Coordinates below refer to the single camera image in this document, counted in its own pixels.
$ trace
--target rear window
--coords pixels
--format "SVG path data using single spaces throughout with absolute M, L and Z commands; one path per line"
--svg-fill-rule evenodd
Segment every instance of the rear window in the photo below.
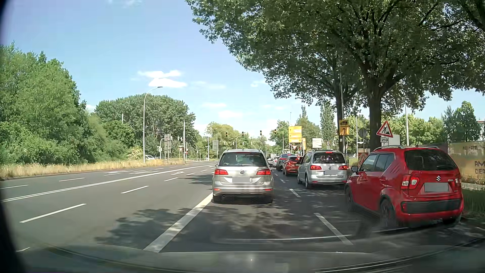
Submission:
M 340 153 L 315 153 L 313 155 L 315 164 L 345 164 L 345 158 Z
M 236 167 L 236 166 L 255 166 L 265 167 L 266 159 L 260 153 L 226 153 L 221 157 L 219 166 Z
M 452 171 L 458 168 L 442 150 L 415 149 L 404 152 L 404 160 L 412 171 Z

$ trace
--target tree trunk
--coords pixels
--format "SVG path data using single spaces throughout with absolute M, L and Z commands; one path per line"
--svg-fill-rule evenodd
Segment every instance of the tree trunk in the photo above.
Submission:
M 382 125 L 381 97 L 369 96 L 369 129 L 371 152 L 377 147 L 381 147 L 381 137 L 376 135 Z

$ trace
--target license plate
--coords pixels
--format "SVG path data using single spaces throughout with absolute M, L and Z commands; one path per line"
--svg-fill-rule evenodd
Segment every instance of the license plate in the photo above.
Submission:
M 425 192 L 447 192 L 448 183 L 424 183 Z
M 326 170 L 325 171 L 325 174 L 338 174 L 339 171 L 338 170 Z
M 234 177 L 232 177 L 232 182 L 233 183 L 251 183 L 251 178 L 245 177 L 245 176 L 234 176 Z

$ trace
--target construction fence banner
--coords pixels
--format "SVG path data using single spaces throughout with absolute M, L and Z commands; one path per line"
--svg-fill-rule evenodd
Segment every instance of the construction fence banner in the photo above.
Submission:
M 485 184 L 485 141 L 448 143 L 448 154 L 458 165 L 462 182 Z

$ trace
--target silver minivan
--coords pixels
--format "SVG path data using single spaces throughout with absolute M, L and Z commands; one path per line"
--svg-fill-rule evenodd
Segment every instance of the silver minivan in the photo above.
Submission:
M 340 151 L 313 150 L 303 157 L 296 179 L 298 184 L 312 185 L 345 185 L 349 168 Z
M 215 203 L 228 196 L 265 197 L 273 201 L 274 181 L 261 150 L 236 149 L 222 153 L 212 176 Z

